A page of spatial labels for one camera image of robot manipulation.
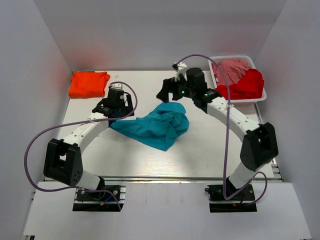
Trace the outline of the teal t-shirt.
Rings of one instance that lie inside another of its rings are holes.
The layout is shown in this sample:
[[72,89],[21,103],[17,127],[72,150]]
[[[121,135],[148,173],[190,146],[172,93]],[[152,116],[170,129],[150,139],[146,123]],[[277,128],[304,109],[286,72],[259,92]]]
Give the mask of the teal t-shirt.
[[188,131],[189,126],[184,106],[178,102],[168,102],[159,104],[144,117],[117,120],[111,128],[144,145],[167,151],[178,137]]

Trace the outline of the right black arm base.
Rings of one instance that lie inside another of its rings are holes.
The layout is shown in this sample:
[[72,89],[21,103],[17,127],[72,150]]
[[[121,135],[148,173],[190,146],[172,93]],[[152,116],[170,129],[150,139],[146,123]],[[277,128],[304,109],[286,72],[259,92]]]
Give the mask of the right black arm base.
[[226,200],[223,185],[208,185],[204,192],[208,195],[210,213],[254,213],[257,212],[255,193],[251,184],[233,198]]

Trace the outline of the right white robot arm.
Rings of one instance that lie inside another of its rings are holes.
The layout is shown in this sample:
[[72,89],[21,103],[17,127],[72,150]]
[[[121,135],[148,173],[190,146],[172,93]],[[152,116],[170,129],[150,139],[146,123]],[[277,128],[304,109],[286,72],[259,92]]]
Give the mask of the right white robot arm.
[[164,79],[157,98],[169,102],[181,98],[192,99],[193,104],[209,116],[223,123],[241,141],[240,164],[230,176],[224,176],[227,197],[237,193],[255,174],[279,154],[274,126],[258,123],[233,107],[218,91],[208,88],[203,71],[198,67],[179,70],[176,76]]

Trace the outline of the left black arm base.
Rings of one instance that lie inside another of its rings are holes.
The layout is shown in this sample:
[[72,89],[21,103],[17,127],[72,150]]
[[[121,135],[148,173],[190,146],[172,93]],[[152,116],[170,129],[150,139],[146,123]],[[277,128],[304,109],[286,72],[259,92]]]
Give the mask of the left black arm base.
[[[117,199],[120,208],[123,207],[126,197],[125,185],[106,185],[105,189],[110,191]],[[90,193],[85,190],[77,190],[73,202],[73,212],[120,212],[114,197],[108,192]]]

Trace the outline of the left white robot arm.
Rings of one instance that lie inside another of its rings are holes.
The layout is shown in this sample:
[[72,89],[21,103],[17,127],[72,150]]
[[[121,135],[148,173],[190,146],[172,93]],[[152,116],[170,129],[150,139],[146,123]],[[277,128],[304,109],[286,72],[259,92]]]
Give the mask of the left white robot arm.
[[118,118],[134,115],[132,97],[122,89],[110,88],[91,111],[87,123],[80,124],[62,139],[49,141],[43,173],[70,187],[99,191],[104,187],[101,177],[83,169],[82,154],[88,145]]

